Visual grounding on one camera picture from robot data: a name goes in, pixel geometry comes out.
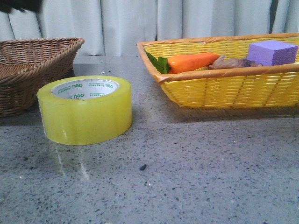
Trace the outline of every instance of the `woven basket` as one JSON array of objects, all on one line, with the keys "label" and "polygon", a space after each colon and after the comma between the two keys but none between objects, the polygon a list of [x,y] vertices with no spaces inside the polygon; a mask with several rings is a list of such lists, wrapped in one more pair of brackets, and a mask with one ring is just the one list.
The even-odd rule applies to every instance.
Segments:
[{"label": "woven basket", "polygon": [[19,115],[45,84],[63,78],[84,39],[54,38],[0,42],[0,117]]},{"label": "woven basket", "polygon": [[138,42],[140,56],[165,94],[190,108],[261,108],[298,106],[299,54],[293,64],[234,69],[201,69],[161,74],[145,54],[170,57],[214,52],[226,58],[245,58],[253,42],[278,40],[299,45],[298,33],[204,37]]}]

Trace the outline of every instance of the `carrot leaves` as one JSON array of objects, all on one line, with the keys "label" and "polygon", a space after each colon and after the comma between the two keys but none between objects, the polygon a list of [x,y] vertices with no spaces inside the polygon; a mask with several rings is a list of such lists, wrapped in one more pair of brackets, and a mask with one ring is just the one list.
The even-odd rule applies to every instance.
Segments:
[{"label": "carrot leaves", "polygon": [[162,74],[167,74],[170,70],[170,66],[168,64],[168,59],[164,57],[158,57],[156,59],[152,54],[149,52],[145,52],[146,55],[149,57],[150,62],[153,66]]}]

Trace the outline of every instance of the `basket rim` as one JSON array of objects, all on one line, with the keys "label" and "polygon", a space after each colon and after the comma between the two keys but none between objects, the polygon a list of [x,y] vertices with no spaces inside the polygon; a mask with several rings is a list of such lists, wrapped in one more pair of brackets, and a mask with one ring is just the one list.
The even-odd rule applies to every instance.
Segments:
[{"label": "basket rim", "polygon": [[221,42],[221,41],[236,41],[236,40],[251,40],[258,38],[289,38],[289,37],[299,37],[299,33],[278,33],[278,34],[263,34],[263,35],[239,35],[239,36],[211,36],[211,37],[198,37],[198,38],[183,38],[183,39],[169,39],[161,41],[150,41],[144,42],[140,41],[137,43],[137,48],[141,59],[143,60],[149,73],[154,77],[154,79],[159,83],[163,84],[168,81],[182,81],[190,79],[200,79],[200,78],[210,78],[210,77],[233,77],[233,76],[249,76],[249,75],[263,75],[263,74],[273,74],[273,73],[285,73],[285,72],[298,72],[299,63],[293,64],[283,64],[283,65],[272,65],[272,66],[262,66],[262,67],[246,67],[246,68],[233,68],[233,69],[217,69],[217,70],[198,70],[198,71],[188,71],[178,74],[161,74],[153,64],[150,62],[149,58],[145,54],[145,46],[153,44],[174,44],[182,42]]},{"label": "basket rim", "polygon": [[33,74],[38,75],[39,73],[46,70],[51,65],[55,64],[68,54],[75,52],[80,49],[81,45],[85,42],[83,38],[80,37],[65,37],[65,38],[35,38],[35,39],[19,39],[19,40],[7,40],[7,41],[1,41],[0,44],[7,44],[7,43],[29,43],[29,42],[64,42],[64,41],[74,41],[70,44],[68,48],[61,49],[60,51],[54,53],[47,59],[32,63],[31,66],[28,66],[26,68],[23,68],[19,71],[17,71],[14,74],[10,74],[8,76],[0,76],[0,84],[5,83],[11,80],[22,80],[26,79],[27,76],[32,76]]}]

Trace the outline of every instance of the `toy carrot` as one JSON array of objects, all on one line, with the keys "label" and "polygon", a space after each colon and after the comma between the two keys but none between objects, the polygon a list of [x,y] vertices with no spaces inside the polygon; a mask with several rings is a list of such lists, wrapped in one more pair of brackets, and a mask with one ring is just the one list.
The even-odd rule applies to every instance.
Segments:
[{"label": "toy carrot", "polygon": [[146,52],[152,64],[162,74],[174,74],[184,71],[193,71],[212,64],[220,55],[205,52],[194,55],[177,55],[167,58],[159,57],[156,59],[153,55]]}]

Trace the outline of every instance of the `brown wicker basket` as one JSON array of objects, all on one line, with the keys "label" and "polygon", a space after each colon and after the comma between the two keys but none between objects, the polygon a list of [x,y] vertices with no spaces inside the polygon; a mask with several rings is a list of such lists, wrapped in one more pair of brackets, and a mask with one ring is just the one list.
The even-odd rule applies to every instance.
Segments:
[{"label": "brown wicker basket", "polygon": [[82,38],[41,38],[0,42],[0,117],[20,115],[45,84],[72,68]]}]

